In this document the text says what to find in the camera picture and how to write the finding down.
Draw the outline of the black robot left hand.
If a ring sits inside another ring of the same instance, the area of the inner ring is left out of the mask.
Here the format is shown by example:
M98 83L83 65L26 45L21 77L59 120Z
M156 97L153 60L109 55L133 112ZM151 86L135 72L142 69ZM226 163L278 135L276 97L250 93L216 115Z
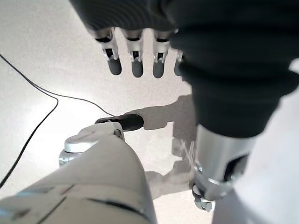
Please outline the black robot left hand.
M170 32L180 53L177 75L192 87L197 155L195 183L209 201L241 175L254 138L280 99L299 85L289 70L299 56L296 0L73 0L96 40L104 30Z

